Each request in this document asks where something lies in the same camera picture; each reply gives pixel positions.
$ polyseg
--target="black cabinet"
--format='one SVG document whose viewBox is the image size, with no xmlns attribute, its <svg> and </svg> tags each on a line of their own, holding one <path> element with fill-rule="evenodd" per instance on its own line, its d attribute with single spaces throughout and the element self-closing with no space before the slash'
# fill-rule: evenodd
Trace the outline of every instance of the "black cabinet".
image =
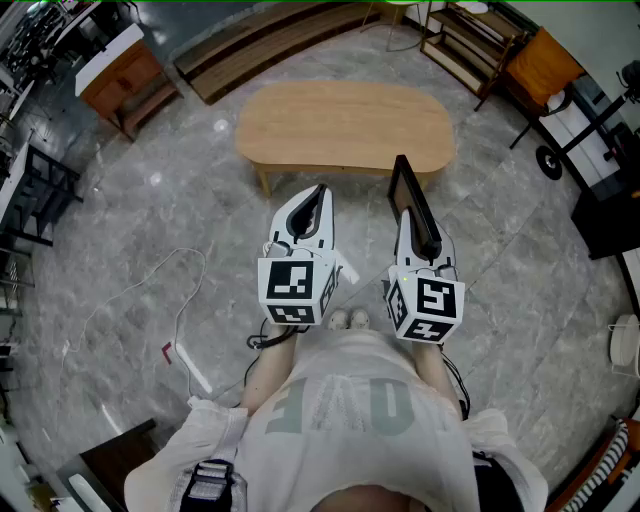
<svg viewBox="0 0 640 512">
<path fill-rule="evenodd" d="M 596 183 L 580 195 L 571 219 L 593 260 L 640 247 L 640 179 L 618 171 Z"/>
</svg>

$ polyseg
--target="red object on floor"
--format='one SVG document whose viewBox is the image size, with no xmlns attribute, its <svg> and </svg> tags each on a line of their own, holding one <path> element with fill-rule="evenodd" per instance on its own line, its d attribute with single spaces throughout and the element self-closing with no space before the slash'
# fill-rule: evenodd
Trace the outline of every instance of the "red object on floor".
<svg viewBox="0 0 640 512">
<path fill-rule="evenodd" d="M 171 342 L 167 343 L 164 347 L 162 347 L 162 355 L 167 360 L 167 363 L 171 364 L 171 359 L 169 359 L 169 354 L 167 351 L 171 348 Z"/>
</svg>

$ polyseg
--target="wooden chair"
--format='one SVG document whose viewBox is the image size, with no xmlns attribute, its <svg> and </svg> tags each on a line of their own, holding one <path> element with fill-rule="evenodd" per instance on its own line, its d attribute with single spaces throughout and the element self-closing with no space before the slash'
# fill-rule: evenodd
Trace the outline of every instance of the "wooden chair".
<svg viewBox="0 0 640 512">
<path fill-rule="evenodd" d="M 514 45 L 509 49 L 507 58 L 503 59 L 494 76 L 484 87 L 480 103 L 474 111 L 477 112 L 487 100 L 493 87 L 502 85 L 520 104 L 522 107 L 520 110 L 525 113 L 529 121 L 509 146 L 509 149 L 513 149 L 539 118 L 552 116 L 569 107 L 573 100 L 571 82 L 582 74 L 584 70 L 573 57 L 544 27 L 540 27 L 524 47 Z M 560 88 L 564 91 L 564 98 L 557 107 L 550 107 L 550 100 L 560 93 Z"/>
<path fill-rule="evenodd" d="M 480 100 L 480 103 L 474 108 L 474 112 L 477 112 L 482 104 L 487 101 L 491 89 L 497 85 L 502 85 L 509 94 L 523 107 L 523 110 L 526 112 L 525 116 L 529 121 L 527 126 L 525 126 L 524 130 L 520 132 L 520 134 L 516 137 L 516 139 L 511 143 L 509 149 L 513 149 L 516 147 L 516 144 L 520 141 L 522 137 L 526 135 L 526 133 L 531 128 L 531 125 L 535 123 L 541 117 L 548 117 L 558 112 L 562 112 L 567 109 L 569 105 L 571 105 L 571 101 L 573 100 L 573 85 L 568 83 L 564 88 L 564 98 L 559 106 L 556 108 L 550 108 L 549 103 L 545 105 L 539 105 L 529 95 L 527 90 L 520 85 L 508 72 L 501 71 L 497 74 L 492 83 L 487 84 L 485 87 L 485 91 L 483 93 L 483 97 Z"/>
</svg>

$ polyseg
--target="oval wooden table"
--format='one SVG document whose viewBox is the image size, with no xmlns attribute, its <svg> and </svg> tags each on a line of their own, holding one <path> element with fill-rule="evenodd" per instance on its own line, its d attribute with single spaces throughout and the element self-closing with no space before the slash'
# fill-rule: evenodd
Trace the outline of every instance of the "oval wooden table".
<svg viewBox="0 0 640 512">
<path fill-rule="evenodd" d="M 271 172 L 391 175 L 406 155 L 421 185 L 455 154 L 447 111 L 400 85 L 281 82 L 260 89 L 240 113 L 236 148 L 269 197 Z"/>
</svg>

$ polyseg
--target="table leg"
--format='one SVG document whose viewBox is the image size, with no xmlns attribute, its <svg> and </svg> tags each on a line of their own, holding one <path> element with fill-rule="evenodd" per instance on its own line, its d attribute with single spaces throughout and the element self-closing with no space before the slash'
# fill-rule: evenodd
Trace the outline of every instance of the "table leg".
<svg viewBox="0 0 640 512">
<path fill-rule="evenodd" d="M 264 195 L 267 197 L 271 197 L 271 187 L 269 186 L 269 179 L 267 178 L 267 173 L 260 167 L 260 164 L 253 164 L 258 173 L 258 177 L 260 178 L 260 183 L 262 184 L 262 190 Z"/>
</svg>

